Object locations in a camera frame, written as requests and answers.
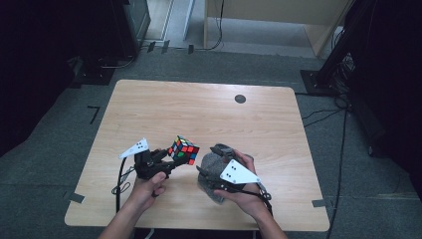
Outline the black metal stand with base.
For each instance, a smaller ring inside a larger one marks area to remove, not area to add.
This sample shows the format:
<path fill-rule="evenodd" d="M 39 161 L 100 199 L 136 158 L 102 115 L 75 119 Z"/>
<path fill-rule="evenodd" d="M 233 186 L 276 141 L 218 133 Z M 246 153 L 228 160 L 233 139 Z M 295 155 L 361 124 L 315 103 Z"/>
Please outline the black metal stand with base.
<path fill-rule="evenodd" d="M 338 96 L 340 90 L 335 86 L 334 72 L 340 65 L 353 39 L 357 34 L 359 24 L 372 0 L 353 0 L 345 17 L 346 28 L 318 71 L 300 70 L 306 94 L 310 96 Z"/>

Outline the grey knitted cloth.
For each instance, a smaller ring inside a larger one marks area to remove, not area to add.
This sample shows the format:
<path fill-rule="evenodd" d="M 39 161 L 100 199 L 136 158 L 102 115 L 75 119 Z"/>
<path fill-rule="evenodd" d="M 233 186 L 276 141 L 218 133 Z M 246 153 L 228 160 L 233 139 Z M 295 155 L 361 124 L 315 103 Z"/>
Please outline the grey knitted cloth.
<path fill-rule="evenodd" d="M 230 147 L 228 145 L 222 144 L 222 143 L 217 143 L 214 146 L 218 146 L 221 148 L 224 147 Z M 246 166 L 249 170 L 251 170 L 253 173 L 255 173 L 255 168 L 254 168 L 254 158 L 248 154 L 244 154 L 241 153 L 239 150 L 232 148 L 235 152 L 235 158 L 234 160 L 240 162 L 242 165 Z M 199 167 L 210 171 L 211 173 L 216 173 L 218 175 L 220 175 L 220 173 L 223 171 L 223 169 L 227 166 L 227 164 L 230 161 L 225 161 L 221 156 L 219 156 L 218 154 L 210 151 L 209 153 L 207 153 L 203 159 L 201 164 L 199 165 Z M 214 191 L 217 189 L 213 189 L 212 187 L 206 187 L 204 186 L 199 180 L 198 180 L 199 185 L 201 186 L 201 188 L 205 191 L 205 193 L 216 203 L 218 204 L 222 204 L 223 201 L 225 200 L 225 198 L 221 197 L 221 196 L 217 196 L 214 194 Z M 250 194 L 250 195 L 254 195 L 254 192 L 250 192 L 250 191 L 246 191 L 244 188 L 241 191 L 238 192 L 242 192 L 245 194 Z"/>

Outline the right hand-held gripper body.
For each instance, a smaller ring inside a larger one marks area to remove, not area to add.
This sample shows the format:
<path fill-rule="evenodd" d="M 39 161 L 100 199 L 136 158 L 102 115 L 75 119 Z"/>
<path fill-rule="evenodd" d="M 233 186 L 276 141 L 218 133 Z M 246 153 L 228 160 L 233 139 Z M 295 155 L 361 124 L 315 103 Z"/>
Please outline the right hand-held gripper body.
<path fill-rule="evenodd" d="M 228 192 L 238 192 L 246 184 L 260 182 L 261 179 L 255 173 L 240 162 L 232 159 L 212 183 L 212 188 Z"/>

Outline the person's left hand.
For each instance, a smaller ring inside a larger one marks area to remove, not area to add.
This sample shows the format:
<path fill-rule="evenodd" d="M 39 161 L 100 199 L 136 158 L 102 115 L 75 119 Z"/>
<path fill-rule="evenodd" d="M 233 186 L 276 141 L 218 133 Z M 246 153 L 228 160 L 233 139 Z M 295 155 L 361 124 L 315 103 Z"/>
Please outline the person's left hand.
<path fill-rule="evenodd" d="M 124 205 L 128 206 L 130 212 L 142 214 L 154 203 L 155 198 L 165 191 L 165 179 L 166 174 L 162 171 L 148 180 L 137 178 Z"/>

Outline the multicoloured puzzle cube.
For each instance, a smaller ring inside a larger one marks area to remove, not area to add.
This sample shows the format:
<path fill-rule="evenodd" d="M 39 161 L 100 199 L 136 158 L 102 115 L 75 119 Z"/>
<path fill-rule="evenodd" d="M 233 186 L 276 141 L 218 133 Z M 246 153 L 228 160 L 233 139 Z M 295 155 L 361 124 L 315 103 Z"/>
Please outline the multicoloured puzzle cube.
<path fill-rule="evenodd" d="M 186 164 L 193 165 L 199 149 L 200 147 L 197 144 L 182 135 L 178 135 L 167 152 L 173 160 L 175 157 L 187 155 L 189 161 Z"/>

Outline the dark curtain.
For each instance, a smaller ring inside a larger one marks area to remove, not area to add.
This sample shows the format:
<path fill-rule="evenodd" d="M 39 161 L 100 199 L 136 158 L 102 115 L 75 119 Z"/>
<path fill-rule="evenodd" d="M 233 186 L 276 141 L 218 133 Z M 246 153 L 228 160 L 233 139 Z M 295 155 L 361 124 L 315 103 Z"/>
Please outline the dark curtain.
<path fill-rule="evenodd" d="M 0 157 L 25 141 L 74 80 L 77 29 L 109 0 L 0 0 Z"/>
<path fill-rule="evenodd" d="M 348 28 L 351 90 L 383 128 L 375 141 L 409 173 L 422 200 L 422 0 L 357 0 L 369 9 Z"/>

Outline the black floor base plate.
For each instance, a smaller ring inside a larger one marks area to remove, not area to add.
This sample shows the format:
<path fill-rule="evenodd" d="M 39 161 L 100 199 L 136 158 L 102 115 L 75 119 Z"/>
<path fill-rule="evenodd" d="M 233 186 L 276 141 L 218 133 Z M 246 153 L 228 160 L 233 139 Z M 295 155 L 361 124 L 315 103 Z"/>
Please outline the black floor base plate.
<path fill-rule="evenodd" d="M 77 57 L 74 73 L 72 82 L 74 88 L 79 88 L 81 85 L 108 86 L 114 67 L 108 66 L 102 58 Z"/>

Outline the person's right hand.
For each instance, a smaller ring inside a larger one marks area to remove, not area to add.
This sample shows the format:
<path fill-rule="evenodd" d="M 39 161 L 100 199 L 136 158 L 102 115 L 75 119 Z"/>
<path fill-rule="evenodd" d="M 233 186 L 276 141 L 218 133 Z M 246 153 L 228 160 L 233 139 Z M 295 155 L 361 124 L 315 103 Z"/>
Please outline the person's right hand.
<path fill-rule="evenodd" d="M 247 184 L 244 189 L 246 191 L 254 192 L 255 194 L 259 192 L 259 187 L 256 184 Z M 215 190 L 214 194 L 235 202 L 245 213 L 250 215 L 258 225 L 264 225 L 273 218 L 265 203 L 255 194 L 250 195 L 242 192 L 230 193 L 219 189 Z"/>

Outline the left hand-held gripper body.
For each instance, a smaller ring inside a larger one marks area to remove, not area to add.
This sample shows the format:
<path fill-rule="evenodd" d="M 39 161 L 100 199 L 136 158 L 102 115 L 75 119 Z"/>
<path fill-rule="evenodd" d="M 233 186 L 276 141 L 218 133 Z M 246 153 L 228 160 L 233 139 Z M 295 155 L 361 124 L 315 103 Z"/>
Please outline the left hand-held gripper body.
<path fill-rule="evenodd" d="M 125 159 L 128 156 L 134 156 L 134 169 L 136 175 L 140 179 L 148 180 L 154 176 L 157 172 L 162 171 L 166 175 L 171 173 L 170 169 L 166 166 L 170 161 L 153 160 L 152 153 L 154 150 L 149 149 L 148 142 L 145 138 L 138 141 L 135 145 L 121 153 L 118 157 Z"/>

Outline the light wooden cabinet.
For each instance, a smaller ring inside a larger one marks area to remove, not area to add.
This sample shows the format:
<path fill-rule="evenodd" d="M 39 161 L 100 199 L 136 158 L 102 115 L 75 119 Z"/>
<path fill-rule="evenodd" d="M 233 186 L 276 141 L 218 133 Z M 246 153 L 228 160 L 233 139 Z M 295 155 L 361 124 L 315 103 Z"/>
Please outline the light wooden cabinet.
<path fill-rule="evenodd" d="M 208 19 L 253 20 L 303 24 L 314 54 L 320 57 L 335 29 L 354 0 L 205 0 L 204 40 L 207 46 Z"/>

